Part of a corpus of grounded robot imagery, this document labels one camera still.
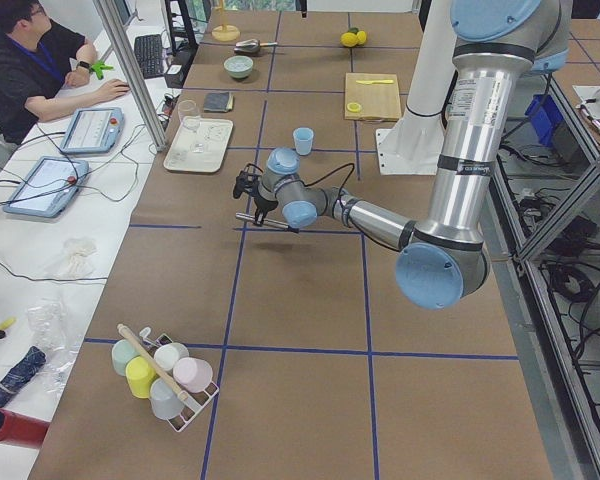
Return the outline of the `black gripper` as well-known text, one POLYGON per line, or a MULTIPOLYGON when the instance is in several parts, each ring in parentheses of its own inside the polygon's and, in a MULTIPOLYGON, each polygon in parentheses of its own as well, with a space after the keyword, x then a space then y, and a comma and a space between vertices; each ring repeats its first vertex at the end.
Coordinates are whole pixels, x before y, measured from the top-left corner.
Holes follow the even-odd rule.
POLYGON ((262 227, 268 213, 277 209, 279 202, 275 198, 275 195, 265 186, 263 176, 259 176, 255 180, 253 197, 256 204, 253 224, 262 227))

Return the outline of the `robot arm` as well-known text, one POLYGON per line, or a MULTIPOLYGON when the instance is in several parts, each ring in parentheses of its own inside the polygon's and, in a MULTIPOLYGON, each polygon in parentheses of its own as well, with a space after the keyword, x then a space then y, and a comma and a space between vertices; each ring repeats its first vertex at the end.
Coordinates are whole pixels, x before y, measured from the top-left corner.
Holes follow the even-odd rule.
POLYGON ((511 95, 521 75, 565 63, 571 13, 569 1, 454 1, 447 8, 458 77, 427 218, 410 220, 344 188, 309 187, 289 148, 275 149, 264 171, 233 194, 254 198, 255 225, 274 209, 291 231, 323 215, 339 220, 397 252, 396 282, 412 303, 434 310, 456 304, 489 274, 478 220, 511 95))

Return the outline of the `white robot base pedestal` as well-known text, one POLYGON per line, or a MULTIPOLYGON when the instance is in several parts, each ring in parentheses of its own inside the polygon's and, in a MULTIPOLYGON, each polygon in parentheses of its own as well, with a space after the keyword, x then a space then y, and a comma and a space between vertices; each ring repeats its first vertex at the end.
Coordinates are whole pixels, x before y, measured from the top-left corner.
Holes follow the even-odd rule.
POLYGON ((392 128, 376 131, 383 175, 433 175, 437 170, 445 135, 442 116, 455 72, 451 5, 431 2, 405 113, 392 128))

